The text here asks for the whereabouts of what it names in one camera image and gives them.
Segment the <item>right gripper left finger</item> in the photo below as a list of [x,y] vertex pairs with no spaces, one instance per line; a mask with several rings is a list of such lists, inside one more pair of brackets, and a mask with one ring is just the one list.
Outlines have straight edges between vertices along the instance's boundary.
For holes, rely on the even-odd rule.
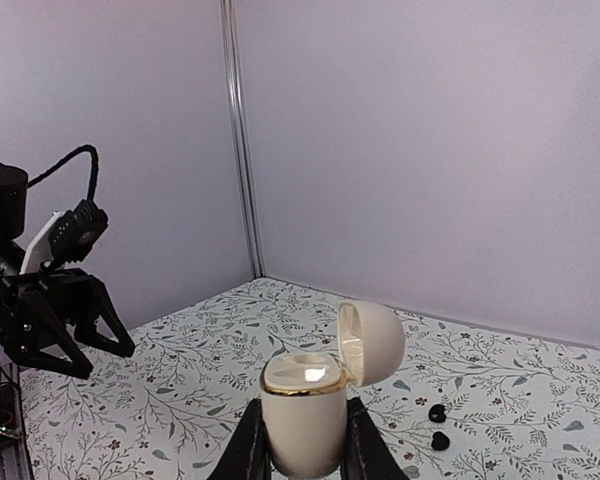
[[244,410],[228,445],[208,480],[265,480],[270,478],[267,431],[259,399]]

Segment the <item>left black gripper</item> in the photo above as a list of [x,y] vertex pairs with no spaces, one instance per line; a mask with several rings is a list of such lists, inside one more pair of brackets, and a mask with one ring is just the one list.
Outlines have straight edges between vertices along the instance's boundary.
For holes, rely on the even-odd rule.
[[[98,331],[102,319],[115,339]],[[135,344],[104,283],[74,268],[0,279],[0,344],[19,365],[87,379],[92,364],[67,327],[87,344],[117,356],[132,356]]]

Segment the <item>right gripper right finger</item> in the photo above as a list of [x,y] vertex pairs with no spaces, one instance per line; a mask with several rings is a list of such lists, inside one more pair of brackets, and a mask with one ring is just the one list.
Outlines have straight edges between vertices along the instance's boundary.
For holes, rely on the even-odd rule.
[[359,397],[347,401],[347,429],[341,479],[405,480],[367,408]]

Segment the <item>white earbud charging case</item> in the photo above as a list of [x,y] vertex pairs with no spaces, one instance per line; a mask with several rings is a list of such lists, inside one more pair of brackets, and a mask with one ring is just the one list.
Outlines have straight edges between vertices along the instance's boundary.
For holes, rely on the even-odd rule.
[[336,356],[273,356],[260,376],[262,418],[272,463],[290,479],[320,479],[344,456],[347,387],[377,384],[401,365],[405,334],[386,306],[347,300],[337,316]]

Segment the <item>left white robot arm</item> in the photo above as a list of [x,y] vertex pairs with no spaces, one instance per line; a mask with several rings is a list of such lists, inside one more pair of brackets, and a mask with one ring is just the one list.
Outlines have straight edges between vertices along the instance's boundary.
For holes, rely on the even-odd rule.
[[108,226],[92,198],[60,215],[43,241],[48,260],[25,268],[15,240],[24,231],[27,173],[0,163],[0,345],[16,364],[86,379],[93,370],[82,345],[130,357],[135,344],[104,283],[65,263],[83,260]]

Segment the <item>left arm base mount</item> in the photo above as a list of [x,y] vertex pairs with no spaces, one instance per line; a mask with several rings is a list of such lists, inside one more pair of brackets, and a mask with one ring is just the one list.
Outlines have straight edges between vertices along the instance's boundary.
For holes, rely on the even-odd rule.
[[0,364],[0,480],[34,478],[26,444],[18,367]]

